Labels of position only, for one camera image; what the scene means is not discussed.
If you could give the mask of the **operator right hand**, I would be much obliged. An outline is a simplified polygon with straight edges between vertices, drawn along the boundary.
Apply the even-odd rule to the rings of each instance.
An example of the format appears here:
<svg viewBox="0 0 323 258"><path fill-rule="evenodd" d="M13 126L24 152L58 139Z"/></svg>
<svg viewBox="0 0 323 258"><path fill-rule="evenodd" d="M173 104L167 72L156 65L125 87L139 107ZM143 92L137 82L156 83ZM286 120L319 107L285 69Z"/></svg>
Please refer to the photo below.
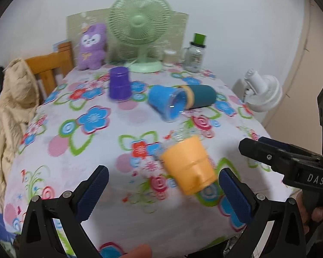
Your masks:
<svg viewBox="0 0 323 258"><path fill-rule="evenodd" d="M300 216L303 222L303 229L304 233L307 234L309 231L309 227L307 225L307 221L309 220L309 213L306 211L303 201L302 201L302 192L299 192L296 196L296 202L298 204L298 208L300 211ZM319 223L323 219L323 207L318 207L313 210L313 213L311 215L311 218L313 221Z"/></svg>

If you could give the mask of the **operator thumb tip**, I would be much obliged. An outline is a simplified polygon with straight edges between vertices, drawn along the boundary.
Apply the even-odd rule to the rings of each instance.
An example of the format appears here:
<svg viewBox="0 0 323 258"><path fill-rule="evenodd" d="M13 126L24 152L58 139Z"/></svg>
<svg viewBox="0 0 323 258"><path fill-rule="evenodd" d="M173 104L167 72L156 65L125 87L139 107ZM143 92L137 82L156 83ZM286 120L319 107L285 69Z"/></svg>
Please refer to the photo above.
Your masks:
<svg viewBox="0 0 323 258"><path fill-rule="evenodd" d="M142 244L124 254L121 258L152 258L152 250L149 245Z"/></svg>

